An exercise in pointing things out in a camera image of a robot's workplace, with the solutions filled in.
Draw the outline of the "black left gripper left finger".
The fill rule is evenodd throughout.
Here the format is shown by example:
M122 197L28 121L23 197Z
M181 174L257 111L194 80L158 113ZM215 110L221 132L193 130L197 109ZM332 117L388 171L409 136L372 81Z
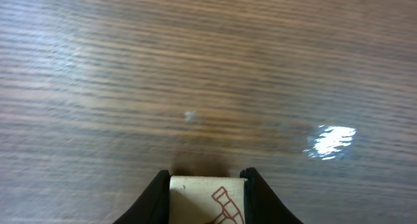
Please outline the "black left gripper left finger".
M113 224L168 224L171 175L161 170L133 205Z

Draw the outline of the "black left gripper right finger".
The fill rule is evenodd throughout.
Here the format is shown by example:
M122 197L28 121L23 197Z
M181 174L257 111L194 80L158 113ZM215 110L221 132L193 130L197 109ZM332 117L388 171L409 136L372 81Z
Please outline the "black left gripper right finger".
M240 172L244 182L244 215L246 224L302 224L282 203L254 167Z

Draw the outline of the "hammer picture wooden block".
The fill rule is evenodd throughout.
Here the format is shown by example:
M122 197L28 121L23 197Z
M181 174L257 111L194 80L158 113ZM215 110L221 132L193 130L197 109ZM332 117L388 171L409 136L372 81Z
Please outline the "hammer picture wooden block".
M245 224L245 178L172 176L169 224Z

